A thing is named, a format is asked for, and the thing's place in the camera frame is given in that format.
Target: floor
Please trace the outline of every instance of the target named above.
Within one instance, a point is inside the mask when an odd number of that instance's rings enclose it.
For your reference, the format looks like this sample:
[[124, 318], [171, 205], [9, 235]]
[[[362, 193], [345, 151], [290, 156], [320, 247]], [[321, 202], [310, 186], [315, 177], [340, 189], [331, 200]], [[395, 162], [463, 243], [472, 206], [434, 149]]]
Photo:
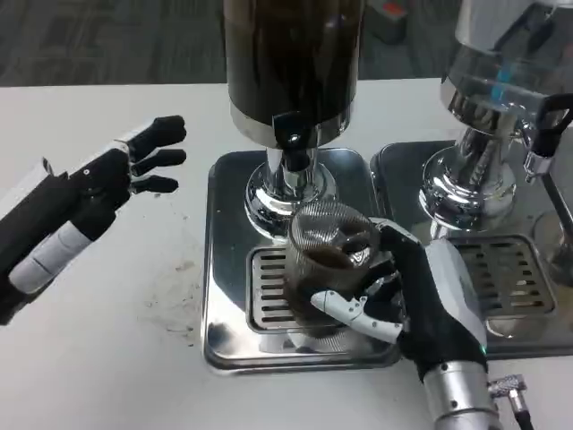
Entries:
[[[459, 0], [396, 1], [406, 38], [365, 24], [361, 79], [440, 76]], [[0, 0], [0, 86], [225, 82], [222, 0]]]

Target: coffee machine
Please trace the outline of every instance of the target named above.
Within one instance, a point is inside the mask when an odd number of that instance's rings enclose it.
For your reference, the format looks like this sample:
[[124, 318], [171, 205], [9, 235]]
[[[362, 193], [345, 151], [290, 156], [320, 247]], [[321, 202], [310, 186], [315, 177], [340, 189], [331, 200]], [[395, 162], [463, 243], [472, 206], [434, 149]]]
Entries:
[[238, 131], [264, 151], [212, 167], [202, 349], [231, 373], [386, 366], [397, 351], [283, 294], [286, 232], [304, 203], [335, 199], [380, 216], [363, 158], [320, 150], [350, 124], [364, 0], [225, 0], [227, 80]]
[[[488, 358], [573, 353], [573, 195], [557, 186], [571, 179], [572, 22], [570, 1], [464, 0], [440, 94], [466, 129], [372, 160], [385, 215], [462, 253]], [[418, 179], [399, 181], [403, 171]]]

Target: coffee dispenser tank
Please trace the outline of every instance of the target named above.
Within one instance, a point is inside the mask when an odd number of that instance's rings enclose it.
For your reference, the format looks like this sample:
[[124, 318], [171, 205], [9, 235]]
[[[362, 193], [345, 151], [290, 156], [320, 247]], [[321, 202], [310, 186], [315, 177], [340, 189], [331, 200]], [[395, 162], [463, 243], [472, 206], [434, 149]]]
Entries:
[[419, 200], [441, 226], [496, 228], [516, 193], [509, 146], [524, 144], [527, 182], [547, 180], [573, 107], [571, 0], [463, 0], [442, 80], [446, 109], [467, 129], [425, 165]]
[[227, 80], [237, 128], [281, 148], [273, 118], [298, 112], [320, 146], [350, 120], [363, 0], [225, 0]]

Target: metal grate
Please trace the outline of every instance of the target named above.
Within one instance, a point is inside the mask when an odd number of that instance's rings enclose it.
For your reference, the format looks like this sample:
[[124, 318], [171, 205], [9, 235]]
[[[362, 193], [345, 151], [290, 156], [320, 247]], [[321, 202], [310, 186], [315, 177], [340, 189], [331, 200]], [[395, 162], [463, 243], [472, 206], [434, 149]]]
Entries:
[[259, 248], [252, 254], [251, 322], [257, 330], [335, 327], [327, 315], [296, 318], [283, 293], [286, 250]]
[[[548, 314], [555, 299], [534, 248], [524, 236], [452, 237], [461, 253], [486, 318]], [[336, 327], [328, 316], [302, 320], [283, 293], [286, 250], [256, 249], [252, 254], [250, 321], [256, 330]]]
[[533, 245], [526, 237], [450, 241], [466, 262], [486, 318], [547, 314], [555, 308]]

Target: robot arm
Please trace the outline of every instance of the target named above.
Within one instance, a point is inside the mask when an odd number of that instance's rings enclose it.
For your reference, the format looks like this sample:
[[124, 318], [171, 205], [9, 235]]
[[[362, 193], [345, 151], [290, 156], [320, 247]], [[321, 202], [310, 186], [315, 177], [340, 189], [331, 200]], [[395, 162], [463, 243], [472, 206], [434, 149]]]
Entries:
[[182, 164], [183, 150], [160, 148], [185, 135], [180, 116], [157, 118], [115, 139], [71, 175], [55, 176], [43, 160], [0, 201], [0, 324], [98, 240], [131, 194], [178, 187], [174, 179], [146, 174]]
[[488, 383], [486, 331], [456, 248], [444, 239], [423, 247], [396, 223], [387, 219], [375, 223], [382, 251], [392, 253], [401, 278], [406, 319], [398, 323], [371, 317], [367, 295], [347, 301], [335, 291], [318, 291], [311, 303], [363, 334], [398, 344], [417, 367], [436, 429], [501, 430], [493, 403], [499, 397], [509, 397], [520, 425], [528, 421], [521, 401], [526, 388], [522, 378]]

